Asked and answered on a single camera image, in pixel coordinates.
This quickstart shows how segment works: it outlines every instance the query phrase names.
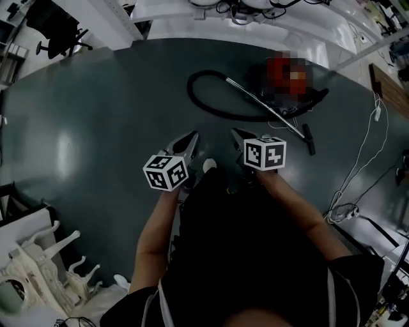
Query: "white chair leg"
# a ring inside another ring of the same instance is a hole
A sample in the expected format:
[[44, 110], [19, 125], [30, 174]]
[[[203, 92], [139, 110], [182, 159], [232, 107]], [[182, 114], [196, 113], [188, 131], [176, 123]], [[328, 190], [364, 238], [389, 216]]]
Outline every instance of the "white chair leg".
[[26, 247], [26, 246], [28, 246], [30, 244], [33, 244], [35, 242], [35, 240], [37, 240], [38, 238], [43, 238], [44, 236], [49, 235], [52, 232], [55, 232], [57, 230], [57, 228], [59, 227], [59, 225], [60, 225], [59, 221], [56, 220], [52, 227], [50, 227], [50, 228], [48, 228], [48, 229], [46, 229], [44, 231], [40, 231], [40, 232], [35, 233], [28, 241], [25, 241], [22, 244], [22, 247], [24, 248], [24, 247]]
[[58, 252], [60, 252], [63, 248], [65, 248], [68, 244], [70, 244], [73, 240], [77, 239], [81, 236], [80, 231], [75, 231], [69, 237], [63, 239], [62, 241], [54, 244], [53, 246], [49, 247], [48, 249], [44, 250], [44, 253], [48, 259], [54, 257]]
[[98, 269], [100, 269], [100, 268], [101, 268], [101, 265], [97, 264], [97, 265], [94, 267], [94, 269], [92, 269], [92, 270], [88, 273], [88, 275], [86, 275], [85, 277], [82, 278], [82, 280], [83, 280], [85, 283], [88, 283], [88, 282], [91, 280], [92, 276], [95, 274], [95, 272], [96, 272]]
[[86, 258], [86, 256], [83, 255], [80, 261], [73, 263], [73, 264], [69, 267], [68, 271], [69, 271], [70, 273], [73, 273], [73, 272], [74, 272], [74, 269], [76, 269], [76, 267], [78, 267], [80, 264], [83, 264], [83, 263], [85, 262], [85, 259], [87, 259], [87, 258]]
[[94, 295], [100, 291], [102, 280], [95, 284], [95, 286], [89, 288], [89, 293]]

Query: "black hose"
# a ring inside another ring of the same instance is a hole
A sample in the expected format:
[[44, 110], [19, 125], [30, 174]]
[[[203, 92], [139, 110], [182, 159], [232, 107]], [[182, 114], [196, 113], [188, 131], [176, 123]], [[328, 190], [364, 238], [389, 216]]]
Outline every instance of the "black hose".
[[[192, 102], [195, 105], [197, 105], [200, 109], [203, 109], [204, 111], [207, 111], [210, 114], [216, 115], [218, 117], [231, 119], [231, 120], [238, 120], [238, 121], [266, 122], [266, 121], [279, 120], [273, 114], [267, 114], [264, 116], [246, 116], [246, 115], [232, 114], [230, 112], [226, 112], [226, 111], [222, 111], [216, 108], [209, 107], [207, 104], [200, 101], [193, 92], [193, 84], [198, 78], [202, 76], [215, 76], [222, 80], [226, 80], [228, 78], [226, 75], [216, 70], [201, 70], [200, 72], [194, 73], [189, 77], [187, 81], [187, 94], [189, 98], [192, 100]], [[311, 97], [312, 97], [311, 103], [307, 104], [305, 107], [298, 109], [295, 112], [286, 114], [286, 115], [282, 115], [280, 112], [277, 112], [277, 111], [276, 113], [278, 113], [280, 116], [282, 116], [285, 119], [298, 117], [299, 115], [302, 115], [308, 110], [310, 110], [311, 108], [313, 108], [317, 103], [320, 103], [322, 99], [324, 99], [324, 97], [328, 94], [328, 92], [329, 92], [328, 89], [322, 89], [321, 91], [316, 91], [313, 89], [312, 94], [311, 94]]]

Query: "sleeve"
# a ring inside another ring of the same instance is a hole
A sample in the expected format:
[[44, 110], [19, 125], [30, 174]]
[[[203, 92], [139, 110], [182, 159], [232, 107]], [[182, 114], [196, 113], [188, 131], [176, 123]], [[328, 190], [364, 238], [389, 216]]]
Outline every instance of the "sleeve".
[[341, 257], [329, 263], [329, 268], [349, 280], [355, 291], [359, 302], [361, 326], [371, 317], [375, 308], [383, 265], [382, 258], [368, 254]]
[[150, 295], [155, 294], [156, 290], [157, 287], [145, 287], [126, 295], [102, 316], [101, 327], [117, 326], [120, 322], [140, 326], [146, 300]]

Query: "dark gray floor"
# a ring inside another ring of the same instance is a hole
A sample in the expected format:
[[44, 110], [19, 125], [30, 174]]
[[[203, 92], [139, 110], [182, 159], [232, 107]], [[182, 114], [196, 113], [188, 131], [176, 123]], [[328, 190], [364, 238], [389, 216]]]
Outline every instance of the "dark gray floor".
[[[231, 127], [285, 139], [287, 166], [280, 173], [325, 211], [364, 138], [374, 109], [370, 91], [314, 68], [314, 88], [328, 87], [330, 93], [299, 118], [298, 125], [309, 124], [315, 156], [309, 156], [306, 146], [287, 130], [211, 116], [187, 96], [190, 74], [214, 69], [244, 84], [248, 67], [271, 53], [211, 40], [154, 40], [116, 52], [86, 52], [41, 69], [5, 92], [8, 125], [3, 128], [1, 182], [14, 180], [26, 196], [44, 198], [57, 209], [65, 233], [81, 230], [73, 247], [88, 257], [89, 266], [101, 264], [99, 274], [106, 282], [114, 273], [130, 278], [139, 233], [158, 197], [158, 191], [149, 189], [142, 166], [150, 155], [190, 130], [201, 133], [201, 158], [214, 157], [231, 179], [238, 176]], [[214, 105], [262, 112], [222, 82], [198, 84], [203, 99]], [[409, 121], [392, 109], [389, 120], [384, 151], [351, 184], [346, 201], [356, 198], [409, 148]], [[361, 163], [380, 148], [385, 122], [382, 111], [380, 122], [372, 125]], [[361, 212], [394, 229], [406, 191], [405, 186], [395, 187], [390, 172], [360, 202]], [[362, 241], [382, 243], [373, 229], [359, 224], [350, 220], [346, 228]]]

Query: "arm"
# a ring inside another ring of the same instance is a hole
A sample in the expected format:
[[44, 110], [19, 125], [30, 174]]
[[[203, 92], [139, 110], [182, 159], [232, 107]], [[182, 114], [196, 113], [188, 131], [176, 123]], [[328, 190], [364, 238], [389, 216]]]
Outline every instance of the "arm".
[[129, 294], [144, 287], [157, 286], [164, 276], [178, 196], [179, 188], [173, 192], [162, 192], [160, 195], [139, 237]]
[[331, 261], [351, 255], [329, 229], [318, 209], [294, 191], [280, 175], [272, 171], [258, 171], [257, 177], [268, 193], [281, 204], [287, 214], [315, 244], [325, 260]]

